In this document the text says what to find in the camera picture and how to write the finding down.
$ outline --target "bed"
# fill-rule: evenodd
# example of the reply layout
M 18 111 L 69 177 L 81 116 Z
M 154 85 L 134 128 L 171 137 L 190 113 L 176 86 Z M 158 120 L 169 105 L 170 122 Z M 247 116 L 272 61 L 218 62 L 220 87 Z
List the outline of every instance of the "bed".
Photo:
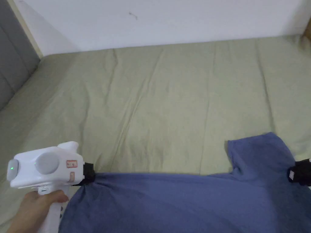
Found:
M 0 111 L 0 232 L 28 191 L 6 181 L 16 153 L 73 140 L 96 172 L 206 175 L 231 170 L 227 140 L 273 131 L 301 160 L 310 87 L 301 36 L 44 57 Z

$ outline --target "sticker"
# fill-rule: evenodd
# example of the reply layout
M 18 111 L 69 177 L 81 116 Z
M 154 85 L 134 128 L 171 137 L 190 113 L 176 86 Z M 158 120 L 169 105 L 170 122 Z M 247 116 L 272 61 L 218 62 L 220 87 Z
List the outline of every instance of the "sticker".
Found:
M 78 162 L 76 160 L 67 160 L 66 166 L 67 168 L 78 167 Z
M 290 178 L 292 179 L 292 180 L 294 180 L 294 172 L 293 171 L 290 171 Z
M 74 181 L 75 181 L 75 173 L 72 171 L 70 173 L 69 182 L 74 182 Z

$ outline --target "t-shirt sleeve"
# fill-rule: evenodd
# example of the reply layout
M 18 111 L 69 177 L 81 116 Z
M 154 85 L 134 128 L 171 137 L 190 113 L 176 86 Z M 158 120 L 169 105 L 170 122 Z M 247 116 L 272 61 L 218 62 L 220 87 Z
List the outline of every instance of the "t-shirt sleeve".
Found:
M 287 181 L 287 170 L 295 160 L 285 143 L 274 133 L 228 141 L 235 179 L 256 185 Z

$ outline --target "white wall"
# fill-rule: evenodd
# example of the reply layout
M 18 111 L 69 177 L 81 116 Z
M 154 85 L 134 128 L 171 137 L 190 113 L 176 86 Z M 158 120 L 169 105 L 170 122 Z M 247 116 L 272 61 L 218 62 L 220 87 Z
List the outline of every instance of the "white wall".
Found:
M 43 55 L 300 34 L 311 15 L 309 0 L 15 2 Z

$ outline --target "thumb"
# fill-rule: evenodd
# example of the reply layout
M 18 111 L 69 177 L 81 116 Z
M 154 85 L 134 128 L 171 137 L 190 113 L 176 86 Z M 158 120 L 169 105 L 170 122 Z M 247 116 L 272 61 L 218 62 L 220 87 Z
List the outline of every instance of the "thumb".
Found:
M 51 205 L 54 202 L 63 203 L 63 202 L 69 201 L 69 198 L 64 194 L 62 190 L 57 190 L 57 191 L 45 194 L 44 196 L 49 205 Z

